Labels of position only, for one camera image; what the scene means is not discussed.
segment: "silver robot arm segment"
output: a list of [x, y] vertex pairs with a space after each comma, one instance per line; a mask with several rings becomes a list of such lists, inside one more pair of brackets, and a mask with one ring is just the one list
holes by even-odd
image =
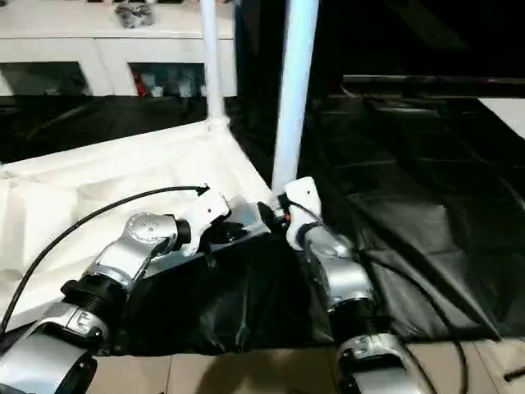
[[292, 181], [279, 201], [290, 213], [288, 243], [304, 252], [326, 293], [326, 311], [344, 377], [340, 392], [420, 394], [408, 372], [411, 359], [390, 333], [389, 320], [379, 314], [372, 281], [352, 244], [318, 221], [321, 200], [313, 179]]
[[85, 393], [97, 368], [93, 355], [116, 329], [149, 262], [173, 250], [195, 254], [204, 231], [229, 212], [224, 197], [208, 190], [182, 219], [152, 213], [131, 217], [82, 278], [62, 287], [64, 299], [0, 357], [0, 393]]

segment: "black fabric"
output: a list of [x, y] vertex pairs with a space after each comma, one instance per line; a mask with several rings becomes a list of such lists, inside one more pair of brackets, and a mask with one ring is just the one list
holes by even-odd
[[[242, 30], [243, 94], [273, 100], [282, 75], [287, 1], [241, 3], [236, 22]], [[342, 75], [516, 82], [525, 77], [520, 7], [497, 0], [321, 0], [309, 93], [340, 94]]]
[[[4, 106], [0, 160], [70, 149], [204, 117], [171, 99], [52, 98]], [[275, 118], [231, 111], [231, 128], [270, 181]], [[525, 141], [477, 100], [326, 100], [308, 109], [301, 176], [358, 247], [408, 341], [450, 338], [417, 280], [465, 340], [525, 333]], [[308, 265], [277, 234], [143, 281], [114, 354], [220, 354], [331, 341]]]

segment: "black cloth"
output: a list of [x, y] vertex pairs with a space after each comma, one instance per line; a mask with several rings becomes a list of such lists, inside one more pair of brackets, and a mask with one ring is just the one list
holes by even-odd
[[[179, 111], [169, 98], [53, 105], [2, 107], [0, 161], [204, 117], [198, 104]], [[269, 181], [275, 119], [261, 110], [231, 115], [235, 137]], [[477, 100], [338, 99], [308, 109], [299, 172], [314, 177], [326, 221], [370, 264], [405, 340], [450, 334], [413, 285], [374, 261], [417, 280], [462, 339], [515, 337], [525, 333], [523, 152], [525, 141]], [[220, 354], [331, 340], [315, 277], [282, 236], [216, 259], [215, 268], [200, 259], [144, 280], [112, 352]]]

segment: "white pole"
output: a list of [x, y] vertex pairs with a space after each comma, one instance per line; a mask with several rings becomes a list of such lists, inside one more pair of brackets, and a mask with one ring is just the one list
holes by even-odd
[[319, 0], [289, 0], [272, 191], [297, 177]]
[[203, 18], [204, 71], [206, 74], [208, 118], [219, 120], [225, 116], [225, 113], [221, 90], [221, 72], [219, 69], [215, 0], [200, 0], [200, 10]]

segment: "white cabinet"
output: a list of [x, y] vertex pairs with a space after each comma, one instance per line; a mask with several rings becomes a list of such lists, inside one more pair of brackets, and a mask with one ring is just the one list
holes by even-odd
[[[96, 39], [95, 42], [115, 95], [136, 96], [132, 71], [137, 76], [141, 70], [148, 68], [147, 65], [159, 63], [164, 66], [157, 67], [163, 71], [162, 74], [172, 74], [177, 78], [177, 74], [194, 73], [196, 70], [199, 75], [195, 78], [203, 81], [204, 42], [201, 39]], [[237, 78], [233, 39], [219, 40], [219, 60], [222, 93], [224, 96], [235, 96]], [[189, 69], [185, 65], [197, 67]], [[155, 74], [154, 68], [149, 68], [150, 75]]]
[[0, 72], [1, 95], [52, 94], [64, 84], [83, 84], [95, 96], [113, 94], [94, 39], [0, 39]]
[[[0, 11], [0, 95], [137, 95], [137, 82], [151, 83], [155, 76], [162, 79], [157, 90], [177, 95], [187, 88], [177, 86], [182, 80], [190, 85], [203, 80], [198, 4], [155, 4], [155, 23], [136, 29], [121, 27], [114, 8], [67, 0], [10, 2]], [[222, 92], [234, 96], [232, 2], [217, 4], [217, 37]], [[147, 81], [134, 80], [134, 68], [135, 78]]]

